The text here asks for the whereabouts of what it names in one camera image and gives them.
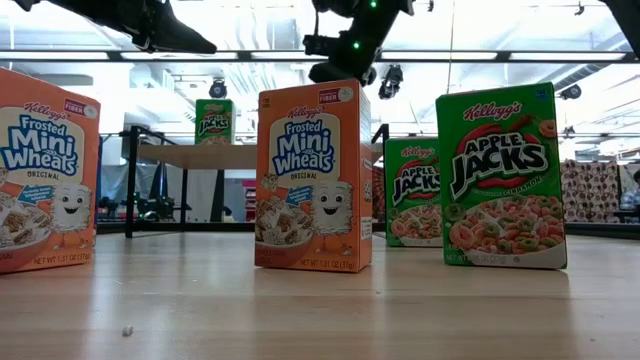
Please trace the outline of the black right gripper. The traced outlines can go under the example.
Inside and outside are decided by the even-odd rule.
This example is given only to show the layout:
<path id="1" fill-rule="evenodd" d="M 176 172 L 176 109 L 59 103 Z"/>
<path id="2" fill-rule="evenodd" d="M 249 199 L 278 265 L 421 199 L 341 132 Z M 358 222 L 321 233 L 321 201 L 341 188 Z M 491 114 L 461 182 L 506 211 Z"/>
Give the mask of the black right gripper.
<path id="1" fill-rule="evenodd" d="M 355 79 L 360 84 L 371 84 L 376 78 L 372 67 L 375 58 L 357 50 L 334 53 L 328 61 L 313 65 L 308 77 L 315 83 Z"/>

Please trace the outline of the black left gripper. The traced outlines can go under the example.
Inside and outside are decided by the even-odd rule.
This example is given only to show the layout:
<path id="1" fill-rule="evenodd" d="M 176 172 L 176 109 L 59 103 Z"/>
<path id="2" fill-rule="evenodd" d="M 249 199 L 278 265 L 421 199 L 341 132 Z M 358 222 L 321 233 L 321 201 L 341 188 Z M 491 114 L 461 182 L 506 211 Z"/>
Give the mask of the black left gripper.
<path id="1" fill-rule="evenodd" d="M 140 50 L 214 54 L 217 46 L 176 16 L 169 0 L 119 0 L 119 22 Z M 157 13 L 157 29 L 153 32 Z"/>

